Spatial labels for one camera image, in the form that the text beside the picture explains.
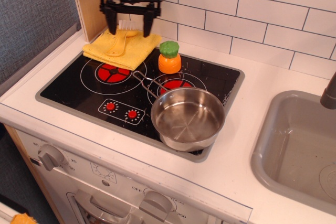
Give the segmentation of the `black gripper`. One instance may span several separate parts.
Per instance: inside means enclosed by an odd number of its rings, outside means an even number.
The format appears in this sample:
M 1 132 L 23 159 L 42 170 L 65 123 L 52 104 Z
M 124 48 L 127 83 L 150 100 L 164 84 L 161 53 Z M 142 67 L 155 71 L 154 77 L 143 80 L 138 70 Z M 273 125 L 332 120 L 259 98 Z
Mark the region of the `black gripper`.
M 100 0 L 100 10 L 105 14 L 109 32 L 117 31 L 117 14 L 143 15 L 143 36 L 148 37 L 153 20 L 161 15 L 163 0 Z

